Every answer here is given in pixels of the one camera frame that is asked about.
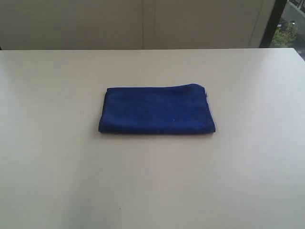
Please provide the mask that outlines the blue microfiber cloth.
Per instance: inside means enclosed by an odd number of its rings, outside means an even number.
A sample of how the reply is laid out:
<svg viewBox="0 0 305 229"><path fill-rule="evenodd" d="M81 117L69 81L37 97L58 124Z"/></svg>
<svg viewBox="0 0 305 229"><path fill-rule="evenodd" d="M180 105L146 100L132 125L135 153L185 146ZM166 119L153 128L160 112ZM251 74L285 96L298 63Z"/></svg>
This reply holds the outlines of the blue microfiber cloth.
<svg viewBox="0 0 305 229"><path fill-rule="evenodd" d="M108 88L98 130L108 134L201 135L215 133L205 88Z"/></svg>

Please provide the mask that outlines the black window frame post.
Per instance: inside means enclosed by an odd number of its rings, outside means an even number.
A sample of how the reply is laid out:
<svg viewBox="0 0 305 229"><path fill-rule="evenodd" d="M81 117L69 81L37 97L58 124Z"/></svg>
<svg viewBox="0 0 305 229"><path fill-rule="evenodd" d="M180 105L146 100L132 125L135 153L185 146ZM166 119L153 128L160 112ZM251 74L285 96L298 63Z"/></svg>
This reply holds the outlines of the black window frame post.
<svg viewBox="0 0 305 229"><path fill-rule="evenodd" d="M281 19L287 0L276 0L271 11L259 48L268 48Z"/></svg>

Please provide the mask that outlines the green tree outside window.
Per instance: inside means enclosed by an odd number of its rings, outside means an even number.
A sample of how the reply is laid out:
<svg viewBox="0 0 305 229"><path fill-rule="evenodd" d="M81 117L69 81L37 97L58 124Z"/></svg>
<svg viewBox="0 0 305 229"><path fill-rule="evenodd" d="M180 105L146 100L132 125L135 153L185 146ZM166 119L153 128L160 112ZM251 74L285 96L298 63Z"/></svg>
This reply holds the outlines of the green tree outside window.
<svg viewBox="0 0 305 229"><path fill-rule="evenodd" d="M274 48L288 48L296 40L297 28L294 22L284 22L280 25L274 33L270 46Z"/></svg>

